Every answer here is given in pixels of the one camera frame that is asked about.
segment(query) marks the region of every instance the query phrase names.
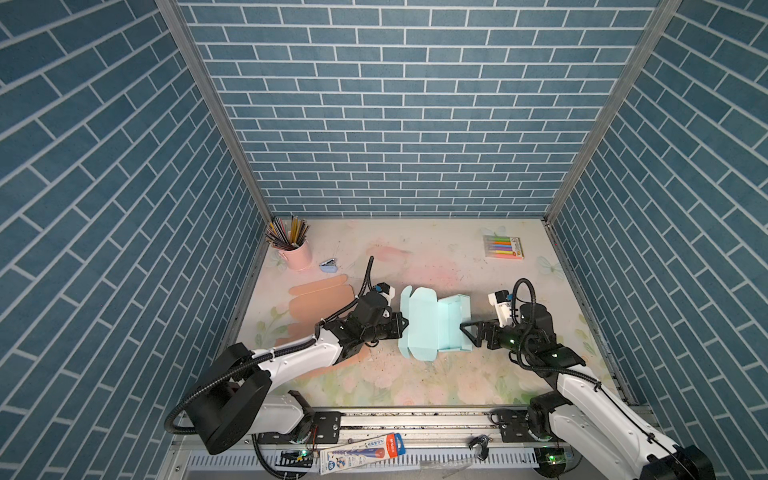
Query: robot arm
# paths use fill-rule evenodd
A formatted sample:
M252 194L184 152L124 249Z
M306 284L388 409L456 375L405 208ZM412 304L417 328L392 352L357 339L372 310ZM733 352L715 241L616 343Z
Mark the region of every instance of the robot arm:
M372 263L370 257L358 296L320 320L314 335L273 349L251 351L242 343L227 347L171 410L164 428L176 435L199 435L211 454L227 450L249 433L286 433L295 440L306 436L313 410L301 395L269 392L310 370L343 362L363 344L401 338L408 326L390 306L395 290L386 283L371 284ZM184 410L193 427L174 424Z
M530 289L531 302L516 309L521 283ZM513 363L533 370L552 387L553 392L533 398L528 407L528 427L535 438L565 440L609 480L714 480L712 464L701 450L682 449L645 422L602 387L579 355L557 343L552 316L536 304L529 281L518 281L512 295L502 290L488 299L498 320L464 323L462 331L478 347L486 340L489 349L509 350Z

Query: floral tablemat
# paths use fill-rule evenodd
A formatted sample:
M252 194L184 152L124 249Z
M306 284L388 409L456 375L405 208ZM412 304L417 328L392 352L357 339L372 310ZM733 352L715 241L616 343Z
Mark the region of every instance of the floral tablemat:
M558 341L581 355L598 378L614 389L604 360L581 315L543 226L536 220L311 220L310 248L315 264L337 259L339 273L358 289L368 256L376 258L372 281L399 292L427 286L438 298L470 296L473 319L495 318L487 295L510 290L524 276L552 313ZM520 237L524 260L485 258L482 236ZM288 289L332 276L316 266L287 270L271 250L243 320L238 341L248 348L270 348L311 331L288 311ZM521 293L526 297L525 289ZM528 403L549 391L543 379L513 365L506 350L474 349L439 353L434 362L407 359L396 341L363 347L356 357L318 369L276 389L297 389L315 406L494 405Z

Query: small black clip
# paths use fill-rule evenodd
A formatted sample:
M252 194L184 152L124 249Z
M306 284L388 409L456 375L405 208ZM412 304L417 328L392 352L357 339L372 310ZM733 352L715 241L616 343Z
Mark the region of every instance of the small black clip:
M481 462L484 462L488 457L488 442L490 441L491 439L487 435L480 435L469 441L468 446L470 450L474 450L477 445L480 445L480 449L475 453L475 457Z

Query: blue brick wallpaper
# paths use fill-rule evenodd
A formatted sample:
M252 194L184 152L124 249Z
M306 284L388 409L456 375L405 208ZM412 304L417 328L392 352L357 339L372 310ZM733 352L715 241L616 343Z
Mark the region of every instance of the blue brick wallpaper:
M768 2L684 0L554 226L631 388L768 472Z
M182 0L279 212L540 217L657 0Z
M0 2L0 478L145 478L261 222L153 0Z

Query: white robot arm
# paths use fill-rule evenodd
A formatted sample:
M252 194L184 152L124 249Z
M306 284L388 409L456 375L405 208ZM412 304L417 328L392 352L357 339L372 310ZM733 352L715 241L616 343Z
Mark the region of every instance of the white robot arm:
M531 302L517 309L522 284L530 290ZM489 349L509 350L513 363L536 372L552 387L553 392L533 398L528 407L534 437L565 440L609 480L714 480L701 450L682 449L659 432L604 389L580 356L557 343L552 316L536 303L528 280L520 279L511 295L502 290L488 300L498 320L464 323L462 331L478 347L486 340Z

